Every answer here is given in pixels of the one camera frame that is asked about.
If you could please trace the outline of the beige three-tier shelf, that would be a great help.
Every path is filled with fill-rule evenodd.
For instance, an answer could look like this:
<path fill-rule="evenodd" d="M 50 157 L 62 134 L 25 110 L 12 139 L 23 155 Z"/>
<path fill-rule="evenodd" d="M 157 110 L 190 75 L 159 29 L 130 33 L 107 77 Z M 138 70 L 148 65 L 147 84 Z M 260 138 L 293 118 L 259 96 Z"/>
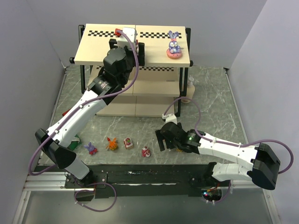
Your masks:
<path fill-rule="evenodd" d="M 70 61 L 80 66 L 81 90 L 85 82 L 84 67 L 90 66 L 90 78 L 96 78 L 109 47 L 109 40 L 117 39 L 116 29 L 121 24 L 85 24 L 78 27 L 79 47 Z M 135 28 L 139 42 L 145 44 L 145 65 L 139 68 L 138 78 L 133 86 L 117 96 L 112 103 L 100 110 L 98 116 L 159 117 L 165 110 L 174 113 L 174 98 L 186 95 L 191 30 L 184 26 L 130 25 Z M 171 59 L 166 50 L 170 42 L 169 31 L 179 32 L 177 39 L 182 57 Z"/>

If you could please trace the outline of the cream pump bottle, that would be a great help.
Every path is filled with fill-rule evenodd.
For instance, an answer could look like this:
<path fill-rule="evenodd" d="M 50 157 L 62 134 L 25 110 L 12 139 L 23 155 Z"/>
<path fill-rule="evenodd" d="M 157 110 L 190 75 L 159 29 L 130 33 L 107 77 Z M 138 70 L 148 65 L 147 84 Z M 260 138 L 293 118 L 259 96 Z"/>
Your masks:
<path fill-rule="evenodd" d="M 194 82 L 194 78 L 192 76 L 189 76 L 187 81 L 187 90 L 186 90 L 186 97 L 189 99 L 193 98 L 195 92 L 195 86 L 193 82 Z"/>

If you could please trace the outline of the green and brown plush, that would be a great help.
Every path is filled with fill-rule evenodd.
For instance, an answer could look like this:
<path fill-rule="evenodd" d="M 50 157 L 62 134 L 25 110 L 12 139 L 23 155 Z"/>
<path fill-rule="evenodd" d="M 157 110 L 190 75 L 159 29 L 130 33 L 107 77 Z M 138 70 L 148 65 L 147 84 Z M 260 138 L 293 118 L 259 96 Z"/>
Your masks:
<path fill-rule="evenodd" d="M 68 149 L 74 151 L 80 144 L 81 144 L 80 138 L 78 136 L 75 136 L 71 141 L 70 145 L 68 146 Z"/>

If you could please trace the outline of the orange fox toy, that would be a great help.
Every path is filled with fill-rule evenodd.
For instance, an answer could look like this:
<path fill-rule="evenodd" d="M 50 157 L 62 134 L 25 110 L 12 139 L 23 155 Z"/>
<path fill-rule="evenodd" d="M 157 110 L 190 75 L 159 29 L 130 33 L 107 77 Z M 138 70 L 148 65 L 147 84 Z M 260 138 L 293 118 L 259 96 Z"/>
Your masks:
<path fill-rule="evenodd" d="M 106 146 L 106 149 L 109 149 L 111 151 L 114 151 L 118 148 L 117 139 L 113 138 L 112 140 L 107 137 L 108 145 Z"/>

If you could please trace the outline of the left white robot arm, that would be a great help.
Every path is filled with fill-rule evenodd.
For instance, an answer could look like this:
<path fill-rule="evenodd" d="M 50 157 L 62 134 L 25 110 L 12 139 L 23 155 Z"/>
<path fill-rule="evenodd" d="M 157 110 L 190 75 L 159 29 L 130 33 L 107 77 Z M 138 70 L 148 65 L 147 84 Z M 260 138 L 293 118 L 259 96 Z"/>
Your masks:
<path fill-rule="evenodd" d="M 132 86 L 128 83 L 129 75 L 132 70 L 139 71 L 136 43 L 127 38 L 124 47 L 108 51 L 103 64 L 99 75 L 68 113 L 47 130 L 40 128 L 35 133 L 39 147 L 33 156 L 43 151 L 55 166 L 73 175 L 84 186 L 93 182 L 93 171 L 68 146 L 97 112 Z"/>

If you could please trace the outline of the strawberry cake slice toy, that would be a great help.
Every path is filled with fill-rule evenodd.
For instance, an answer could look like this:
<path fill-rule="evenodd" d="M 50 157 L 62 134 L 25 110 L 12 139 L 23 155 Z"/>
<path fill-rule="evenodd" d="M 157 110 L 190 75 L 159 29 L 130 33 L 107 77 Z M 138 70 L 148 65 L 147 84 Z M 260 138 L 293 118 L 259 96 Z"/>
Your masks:
<path fill-rule="evenodd" d="M 125 138 L 123 142 L 126 149 L 132 148 L 134 146 L 130 137 Z"/>

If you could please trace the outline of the purple bunny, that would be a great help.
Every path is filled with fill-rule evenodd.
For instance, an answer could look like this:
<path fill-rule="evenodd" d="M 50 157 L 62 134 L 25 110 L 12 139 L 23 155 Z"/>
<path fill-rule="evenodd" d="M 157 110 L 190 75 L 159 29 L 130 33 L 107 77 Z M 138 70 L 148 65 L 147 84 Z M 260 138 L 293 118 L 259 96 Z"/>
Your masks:
<path fill-rule="evenodd" d="M 87 145 L 84 145 L 84 148 L 88 150 L 90 155 L 94 155 L 98 151 L 97 148 L 91 142 L 89 142 Z"/>
<path fill-rule="evenodd" d="M 179 32 L 172 32 L 171 30 L 168 32 L 168 36 L 170 37 L 170 42 L 168 44 L 168 49 L 166 50 L 166 54 L 171 59 L 179 59 L 182 57 L 182 49 L 178 44 Z"/>

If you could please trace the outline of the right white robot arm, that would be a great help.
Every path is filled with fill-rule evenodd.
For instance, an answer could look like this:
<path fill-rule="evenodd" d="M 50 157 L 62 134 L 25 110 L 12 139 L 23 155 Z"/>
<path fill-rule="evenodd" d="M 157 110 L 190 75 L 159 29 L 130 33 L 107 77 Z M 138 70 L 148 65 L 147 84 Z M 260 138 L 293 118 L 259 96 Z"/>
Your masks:
<path fill-rule="evenodd" d="M 256 186 L 274 190 L 280 160 L 267 144 L 242 147 L 241 144 L 215 138 L 205 132 L 184 131 L 180 123 L 168 122 L 155 131 L 161 151 L 179 149 L 186 153 L 215 156 L 229 161 L 213 163 L 211 176 L 219 181 L 251 181 Z"/>

